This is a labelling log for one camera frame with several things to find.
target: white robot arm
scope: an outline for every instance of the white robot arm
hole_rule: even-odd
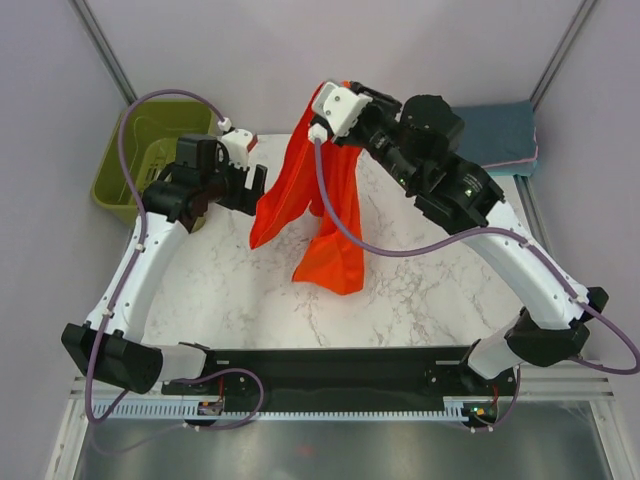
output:
[[[329,81],[312,109],[316,116],[310,141],[366,149],[407,197],[416,197],[416,207],[429,220],[450,235],[462,234],[463,242],[522,300],[524,308],[513,322],[471,347],[464,359],[471,371],[493,379],[523,361],[549,366],[580,353],[589,335],[584,321],[590,318],[580,303],[602,311],[608,296],[569,276],[522,225],[487,172],[453,153],[464,123],[441,97],[412,97],[403,108],[392,97],[359,83]],[[464,234],[483,229],[482,234]],[[515,235],[505,236],[505,231]],[[532,247],[557,269],[577,300],[569,297]]]
[[[162,275],[208,204],[215,202],[255,215],[266,178],[266,168],[257,165],[251,189],[245,188],[248,155],[256,142],[255,135],[239,129],[221,137],[185,135],[178,139],[175,162],[143,192],[145,238],[141,238],[142,218],[138,217],[124,257],[100,302],[84,325],[70,323],[62,335],[63,345],[83,373],[87,374],[100,332],[100,353],[94,365],[98,380],[146,393],[159,381],[201,375],[206,361],[204,347],[140,342]],[[117,301],[109,308],[119,288]],[[105,316],[109,317],[106,326]]]
[[[608,296],[602,289],[587,289],[564,272],[522,225],[487,172],[453,153],[463,123],[442,98],[413,97],[403,108],[395,99],[358,83],[345,87],[326,82],[313,110],[311,141],[318,145],[331,139],[336,145],[366,149],[408,197],[416,198],[415,206],[425,217],[450,235],[464,237],[522,300],[524,308],[512,323],[477,341],[462,359],[463,382],[471,382],[470,390],[474,382],[486,386],[486,380],[524,361],[549,366],[580,353],[589,336],[584,322],[590,318],[580,304],[602,311]],[[255,214],[266,176],[266,169],[258,165],[252,188],[245,188],[248,153],[255,143],[256,138],[244,130],[231,130],[219,138],[178,139],[170,171],[143,192],[145,238],[140,238],[138,218],[102,300],[84,325],[68,324],[62,335],[83,373],[92,364],[99,337],[94,377],[136,393],[146,393],[158,381],[198,378],[206,369],[211,352],[205,347],[140,342],[160,279],[207,205],[216,202]],[[129,271],[134,255],[137,261]],[[124,287],[110,308],[123,278]],[[567,294],[567,285],[577,300]]]

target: red cloth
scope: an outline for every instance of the red cloth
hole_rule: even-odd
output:
[[[289,140],[276,183],[258,201],[249,245],[257,248],[269,242],[285,225],[309,208],[313,215],[322,217],[322,221],[318,234],[293,274],[293,281],[315,283],[347,295],[362,290],[364,286],[364,254],[360,247],[338,231],[325,212],[315,173],[314,148],[307,136],[312,117],[309,102]],[[340,220],[358,238],[362,238],[362,231],[355,169],[360,151],[359,148],[337,147],[330,142],[322,146],[331,204]]]

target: glass panel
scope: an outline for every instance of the glass panel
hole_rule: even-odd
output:
[[[171,423],[111,420],[95,440],[119,449]],[[611,474],[588,403],[521,403],[490,434],[433,422],[262,421],[227,432],[178,429],[121,456],[89,447],[75,478],[603,480]]]

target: green basket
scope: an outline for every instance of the green basket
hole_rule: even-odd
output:
[[[178,137],[186,133],[210,133],[216,118],[206,105],[191,100],[157,100],[140,105],[129,117],[124,132],[124,149],[136,189],[142,192],[176,155]],[[91,197],[133,228],[138,210],[118,159],[118,128],[113,129]]]

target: cable clip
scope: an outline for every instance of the cable clip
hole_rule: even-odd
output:
[[[582,295],[578,295],[577,297],[573,298],[573,297],[569,297],[569,303],[575,303],[575,304],[585,304],[585,305],[589,305],[589,300],[582,296]]]
[[[308,138],[311,143],[314,143],[316,139],[324,143],[327,141],[328,136],[329,136],[329,133],[327,132],[327,129],[324,128],[319,123],[314,123],[309,128]]]
[[[218,128],[222,133],[229,132],[232,126],[233,125],[231,124],[229,117],[224,117],[222,120],[218,121]]]

